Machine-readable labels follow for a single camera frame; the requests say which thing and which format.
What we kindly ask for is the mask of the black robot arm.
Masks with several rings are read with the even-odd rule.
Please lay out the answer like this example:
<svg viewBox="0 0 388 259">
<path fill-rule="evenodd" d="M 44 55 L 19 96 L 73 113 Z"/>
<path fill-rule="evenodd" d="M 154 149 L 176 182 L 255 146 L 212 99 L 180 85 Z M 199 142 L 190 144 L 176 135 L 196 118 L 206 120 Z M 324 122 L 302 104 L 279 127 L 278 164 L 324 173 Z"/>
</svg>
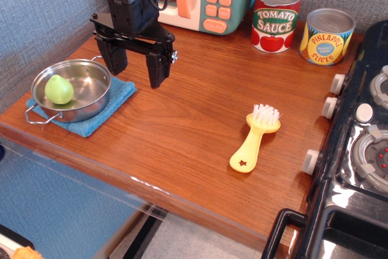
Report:
<svg viewBox="0 0 388 259">
<path fill-rule="evenodd" d="M 169 77 L 177 59 L 175 36 L 158 21 L 158 0 L 107 0 L 108 13 L 93 13 L 95 39 L 113 75 L 128 65 L 127 52 L 145 56 L 150 86 L 157 89 Z"/>
</svg>

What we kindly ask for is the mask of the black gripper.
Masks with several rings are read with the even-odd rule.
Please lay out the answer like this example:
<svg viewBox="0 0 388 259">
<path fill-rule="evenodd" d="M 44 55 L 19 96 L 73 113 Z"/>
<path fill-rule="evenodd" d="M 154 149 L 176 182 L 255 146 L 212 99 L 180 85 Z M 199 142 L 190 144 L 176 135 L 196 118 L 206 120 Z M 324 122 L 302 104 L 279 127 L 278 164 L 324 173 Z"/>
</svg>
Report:
<svg viewBox="0 0 388 259">
<path fill-rule="evenodd" d="M 93 13 L 95 39 L 105 64 L 113 75 L 128 65 L 127 51 L 145 56 L 152 89 L 160 87 L 169 77 L 170 67 L 177 59 L 173 49 L 174 34 L 158 22 L 158 0 L 107 0 L 108 13 Z"/>
</svg>

